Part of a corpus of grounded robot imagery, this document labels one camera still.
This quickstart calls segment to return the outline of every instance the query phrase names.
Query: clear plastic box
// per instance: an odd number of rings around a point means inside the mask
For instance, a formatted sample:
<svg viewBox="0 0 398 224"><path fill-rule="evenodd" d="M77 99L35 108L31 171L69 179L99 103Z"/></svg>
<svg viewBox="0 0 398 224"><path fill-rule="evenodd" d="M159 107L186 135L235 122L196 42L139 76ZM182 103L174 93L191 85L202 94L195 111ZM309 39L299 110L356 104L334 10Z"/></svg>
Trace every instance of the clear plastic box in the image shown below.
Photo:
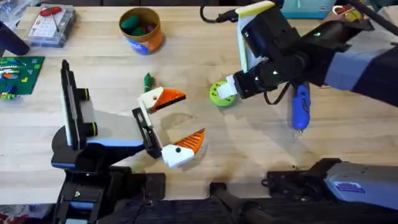
<svg viewBox="0 0 398 224"><path fill-rule="evenodd" d="M40 10L59 6L62 11L48 17L37 15L35 22L30 28L26 41L31 46L39 47L63 47L68 39L70 31L76 21L76 12L73 6L59 4L43 4ZM54 20L57 23L59 32L56 30Z"/></svg>

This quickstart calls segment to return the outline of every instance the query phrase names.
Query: plastic storage box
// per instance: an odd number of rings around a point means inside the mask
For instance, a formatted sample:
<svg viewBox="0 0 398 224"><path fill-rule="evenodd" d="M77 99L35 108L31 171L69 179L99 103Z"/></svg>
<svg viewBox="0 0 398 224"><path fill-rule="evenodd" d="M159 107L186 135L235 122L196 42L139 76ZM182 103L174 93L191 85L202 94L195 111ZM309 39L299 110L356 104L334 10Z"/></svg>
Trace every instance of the plastic storage box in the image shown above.
<svg viewBox="0 0 398 224"><path fill-rule="evenodd" d="M59 6L62 11L56 15L43 17L37 15L30 29L26 41L32 46L40 47L63 47L68 39L69 33L76 21L76 12L73 6L58 4L43 4L40 10Z"/></svg>
<svg viewBox="0 0 398 224"><path fill-rule="evenodd" d="M288 19L323 19L336 0L285 0L283 15Z"/></svg>

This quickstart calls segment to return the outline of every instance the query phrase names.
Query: green board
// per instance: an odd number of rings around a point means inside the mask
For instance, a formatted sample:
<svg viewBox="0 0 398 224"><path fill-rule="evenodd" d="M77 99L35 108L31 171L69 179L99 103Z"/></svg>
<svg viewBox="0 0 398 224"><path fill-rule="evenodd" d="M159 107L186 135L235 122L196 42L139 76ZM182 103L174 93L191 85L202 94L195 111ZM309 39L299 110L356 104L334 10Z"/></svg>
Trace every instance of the green board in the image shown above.
<svg viewBox="0 0 398 224"><path fill-rule="evenodd" d="M0 93L6 91L7 85L13 85L12 94L32 94L43 61L44 57L1 57L0 71L11 69L19 73L15 73L18 77L14 79L0 78Z"/></svg>

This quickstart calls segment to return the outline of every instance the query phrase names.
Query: black cable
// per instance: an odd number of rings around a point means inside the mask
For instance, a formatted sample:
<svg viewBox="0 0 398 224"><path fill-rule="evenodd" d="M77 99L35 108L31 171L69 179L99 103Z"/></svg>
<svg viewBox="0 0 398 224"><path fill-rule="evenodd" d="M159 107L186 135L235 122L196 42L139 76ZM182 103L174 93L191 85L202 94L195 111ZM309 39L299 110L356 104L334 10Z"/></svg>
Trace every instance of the black cable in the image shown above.
<svg viewBox="0 0 398 224"><path fill-rule="evenodd" d="M216 23L216 20L215 20L215 19L207 19L207 18L205 17L205 15L203 14L203 10L204 10L204 9L205 9L205 6L200 6L199 13L200 13L201 19L202 19L203 21L207 22L207 23Z"/></svg>
<svg viewBox="0 0 398 224"><path fill-rule="evenodd" d="M205 5L200 6L199 14L200 14L201 19L207 23L220 23L220 22L226 22L226 21L237 22L238 21L238 14L235 12L235 9L231 9L222 14L219 14L216 19L206 18L205 15L203 14L204 9L205 9Z"/></svg>
<svg viewBox="0 0 398 224"><path fill-rule="evenodd" d="M274 102L272 102L272 103L269 101L269 99L268 99L268 94L267 94L267 92L265 91L265 92L264 92L264 99L266 100L267 104L268 104L268 105L277 105L277 104L281 101L281 99L283 99L283 97L285 96L287 90L289 89L289 86L290 86L290 82L287 82L286 85L285 85L285 87L282 89L281 93L279 94L279 96L278 96L278 97L276 98L276 100L275 100Z"/></svg>
<svg viewBox="0 0 398 224"><path fill-rule="evenodd" d="M222 212L224 213L225 219L227 219L227 221L228 221L228 224L234 224L231 213L228 211L228 209L227 209L226 205L223 203L223 201L215 196L212 196L211 199L214 199L217 201L219 207L221 208Z"/></svg>
<svg viewBox="0 0 398 224"><path fill-rule="evenodd" d="M132 220L131 224L135 224L137 221L138 216L140 215L141 210L144 208L145 202L141 204L141 206L138 208L136 215L134 216L134 219Z"/></svg>
<svg viewBox="0 0 398 224"><path fill-rule="evenodd" d="M267 179L262 179L262 180L261 180L261 185L262 185L263 187L269 188L268 180L267 180Z"/></svg>
<svg viewBox="0 0 398 224"><path fill-rule="evenodd" d="M52 224L56 224L56 222L57 222L57 213L58 213L59 205L61 203L61 197L62 197L61 193L62 193L64 185L65 185L65 181L62 183L60 194L58 194L57 202L55 203L55 206L54 206L54 214L52 216Z"/></svg>

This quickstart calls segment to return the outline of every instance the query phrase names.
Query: purple label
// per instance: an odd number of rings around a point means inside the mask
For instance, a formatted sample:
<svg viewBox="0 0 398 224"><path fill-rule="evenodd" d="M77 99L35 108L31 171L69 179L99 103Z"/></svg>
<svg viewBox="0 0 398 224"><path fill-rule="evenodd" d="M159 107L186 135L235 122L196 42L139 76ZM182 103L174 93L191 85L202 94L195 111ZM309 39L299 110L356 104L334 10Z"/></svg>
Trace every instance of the purple label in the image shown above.
<svg viewBox="0 0 398 224"><path fill-rule="evenodd" d="M140 54L142 54L142 55L147 55L147 54L149 54L149 49L148 49L145 45L140 44L140 43L138 43L137 41L132 40L132 39L129 39L129 38L127 38L127 37L125 37L125 38L126 38L126 40L130 43L130 46L131 46L136 52L138 52L138 53L140 53Z"/></svg>
<svg viewBox="0 0 398 224"><path fill-rule="evenodd" d="M336 181L334 184L339 191L365 193L365 190L358 183Z"/></svg>

